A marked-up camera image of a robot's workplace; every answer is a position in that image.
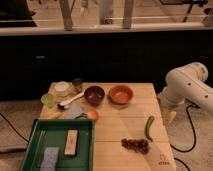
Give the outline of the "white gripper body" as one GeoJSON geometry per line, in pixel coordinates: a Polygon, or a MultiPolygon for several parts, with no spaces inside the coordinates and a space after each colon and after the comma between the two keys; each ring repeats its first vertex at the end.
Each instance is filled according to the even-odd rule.
{"type": "Polygon", "coordinates": [[[162,117],[165,126],[168,126],[175,119],[177,112],[175,111],[176,105],[163,104],[162,117]]]}

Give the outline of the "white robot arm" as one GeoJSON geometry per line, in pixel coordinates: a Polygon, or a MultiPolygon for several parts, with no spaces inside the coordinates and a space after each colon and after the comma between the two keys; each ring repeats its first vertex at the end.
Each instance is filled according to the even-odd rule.
{"type": "Polygon", "coordinates": [[[205,84],[207,78],[208,69],[199,62],[172,69],[166,74],[166,86],[157,95],[165,126],[174,120],[175,109],[185,100],[213,114],[213,88],[205,84]]]}

